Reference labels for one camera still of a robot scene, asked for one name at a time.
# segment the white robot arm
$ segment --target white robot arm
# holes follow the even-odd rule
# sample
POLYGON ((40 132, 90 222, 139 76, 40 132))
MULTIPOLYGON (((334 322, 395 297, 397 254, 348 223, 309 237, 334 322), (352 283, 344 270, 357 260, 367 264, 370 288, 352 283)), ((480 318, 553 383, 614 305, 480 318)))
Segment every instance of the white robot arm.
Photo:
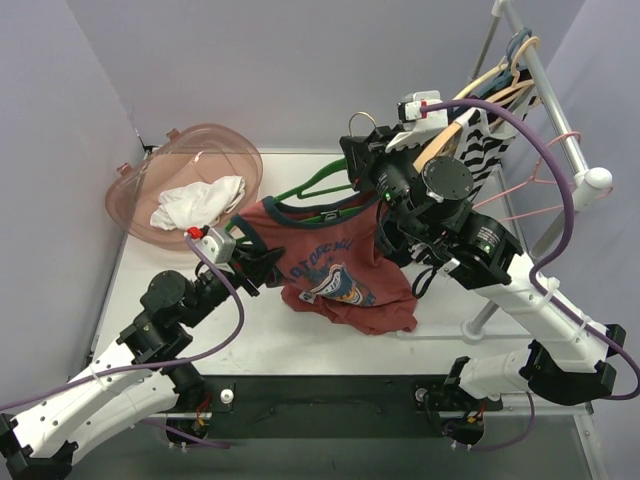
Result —
MULTIPOLYGON (((154 413, 177 406, 195 410, 202 402, 204 381, 193 357, 176 360, 192 340, 182 325, 194 327, 241 286, 257 295, 283 249, 254 253, 213 230, 197 249, 230 271, 214 267, 215 275, 205 271, 195 281, 175 271, 156 275, 141 298, 143 312, 102 355, 35 406, 13 417, 0 415, 0 453, 14 480, 66 478, 74 464, 116 433, 154 413)), ((234 333, 209 353, 239 333, 240 313, 234 333)))

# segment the screw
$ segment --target screw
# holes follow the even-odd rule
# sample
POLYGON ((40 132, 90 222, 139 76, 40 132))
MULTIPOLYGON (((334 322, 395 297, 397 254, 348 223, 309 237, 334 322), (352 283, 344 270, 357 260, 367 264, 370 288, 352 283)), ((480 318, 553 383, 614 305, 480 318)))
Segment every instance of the screw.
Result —
POLYGON ((419 402, 424 402, 424 396, 427 394, 427 389, 426 388, 419 388, 416 390, 416 400, 418 400, 419 402))
POLYGON ((223 391, 221 391, 220 401, 225 405, 229 405, 231 402, 233 402, 233 390, 231 390, 230 388, 225 388, 223 391))

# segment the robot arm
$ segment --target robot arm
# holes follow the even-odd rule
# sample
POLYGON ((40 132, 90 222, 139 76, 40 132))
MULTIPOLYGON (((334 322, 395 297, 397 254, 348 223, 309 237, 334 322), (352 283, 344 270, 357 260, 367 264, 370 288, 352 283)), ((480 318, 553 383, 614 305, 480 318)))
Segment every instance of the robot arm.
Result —
MULTIPOLYGON (((510 116, 479 100, 416 108, 426 113, 463 103, 510 116)), ((518 240, 496 220, 473 211, 467 199, 473 180, 462 162, 447 156, 421 158, 423 145, 418 143, 389 148, 406 130, 403 124, 376 126, 367 137, 340 139, 352 185, 379 195, 398 230, 410 243, 425 245, 438 273, 497 304, 535 339, 529 348, 504 355, 457 359, 442 388, 425 395, 434 430, 442 432, 440 412, 478 409, 503 393, 534 392, 562 405, 611 395, 616 372, 607 358, 614 354, 611 346, 622 347, 624 330, 585 316, 558 291, 556 279, 540 272, 531 277, 537 267, 532 270, 518 240)), ((467 433, 464 425, 463 443, 480 439, 467 433)), ((457 439, 455 431, 450 436, 457 439)))
MULTIPOLYGON (((224 231, 211 231, 198 248, 234 288, 258 294, 283 249, 256 254, 224 231)), ((89 451, 151 414, 193 409, 205 395, 196 368, 176 356, 192 341, 194 327, 230 296, 211 272, 190 281, 162 272, 142 296, 144 310, 60 393, 12 417, 0 416, 0 452, 14 480, 62 479, 89 451)))

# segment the red t-shirt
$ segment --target red t-shirt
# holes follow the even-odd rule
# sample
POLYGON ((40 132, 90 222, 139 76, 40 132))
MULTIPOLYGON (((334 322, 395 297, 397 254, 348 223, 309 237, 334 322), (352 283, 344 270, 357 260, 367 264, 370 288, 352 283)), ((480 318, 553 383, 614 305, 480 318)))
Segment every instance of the red t-shirt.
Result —
POLYGON ((332 205, 292 207, 266 197, 233 217, 257 248, 284 247, 276 264, 282 298, 297 312, 316 312, 367 334, 416 326, 417 300, 400 268, 375 247, 376 199, 355 195, 332 205), (355 214, 337 211, 360 206, 355 214), (302 223, 321 213, 322 223, 302 223))

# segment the red connector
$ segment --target red connector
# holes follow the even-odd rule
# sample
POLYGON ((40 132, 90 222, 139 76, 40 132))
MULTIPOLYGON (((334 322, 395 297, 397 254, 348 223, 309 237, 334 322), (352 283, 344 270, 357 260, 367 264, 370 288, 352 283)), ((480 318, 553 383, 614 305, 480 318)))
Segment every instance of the red connector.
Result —
POLYGON ((202 237, 204 237, 204 234, 205 234, 205 232, 201 228, 198 228, 198 227, 191 227, 191 228, 187 229, 187 233, 194 240, 200 240, 202 237))

